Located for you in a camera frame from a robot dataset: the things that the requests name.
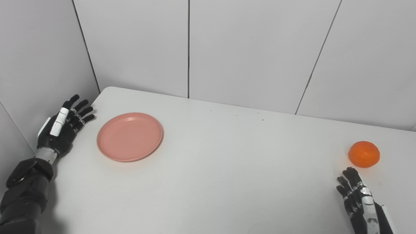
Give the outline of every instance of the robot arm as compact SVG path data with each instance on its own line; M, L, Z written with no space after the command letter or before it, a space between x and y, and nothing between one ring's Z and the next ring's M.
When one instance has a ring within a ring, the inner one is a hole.
M88 104L74 95L66 101L60 112L49 118L42 127L37 152L31 159L21 161L9 176L0 203L0 234L40 234L39 216L45 210L49 183L53 177L52 164L57 157L67 154L77 132L94 119L92 107L80 110Z
M373 195L361 180L357 170L348 167L338 177L338 192L355 234L396 234L387 209L374 201Z

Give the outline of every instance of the pink plate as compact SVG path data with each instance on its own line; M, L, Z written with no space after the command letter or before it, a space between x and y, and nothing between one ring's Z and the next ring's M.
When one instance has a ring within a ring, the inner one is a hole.
M163 129L144 113L126 113L105 123L97 135L98 149L108 158L132 162L145 158L160 144Z

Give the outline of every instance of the white wall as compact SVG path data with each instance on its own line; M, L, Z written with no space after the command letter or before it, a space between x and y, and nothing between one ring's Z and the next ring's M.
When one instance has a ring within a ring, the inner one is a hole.
M101 88L295 113L340 1L75 0ZM297 114L410 130L415 2L342 1Z
M298 114L410 130L416 2L343 1Z
M0 102L0 197L18 162L32 155L32 149Z
M294 114L338 4L191 0L190 98Z
M99 94L73 4L3 0L0 32L0 101L35 150L39 128L65 100Z
M188 95L188 0L74 0L101 90Z

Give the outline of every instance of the orange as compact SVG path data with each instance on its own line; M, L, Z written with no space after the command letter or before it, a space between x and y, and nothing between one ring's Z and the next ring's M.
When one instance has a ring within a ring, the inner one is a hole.
M380 151L371 142L356 142L349 149L348 157L357 167L371 167L380 160Z

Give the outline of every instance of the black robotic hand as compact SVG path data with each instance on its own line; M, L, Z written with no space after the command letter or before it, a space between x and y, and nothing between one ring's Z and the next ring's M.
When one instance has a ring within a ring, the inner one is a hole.
M95 118L94 115L84 117L93 111L92 107L84 108L88 104L87 99L79 102L71 109L78 99L79 95L71 97L69 101L63 104L60 112L47 121L38 137L38 149L44 147L53 149L58 156L63 156L70 151L77 132L87 122Z
M88 100L71 109L78 99L79 95L74 95L46 121L38 136L35 157L21 161L9 176L8 190L0 202L0 234L41 233L38 219L47 205L52 164L56 157L70 151L77 132L94 119L94 115L84 117L93 110L84 108Z
M344 198L344 206L355 234L396 233L384 206L374 201L371 191L364 185L357 170L348 167L337 180L338 192Z

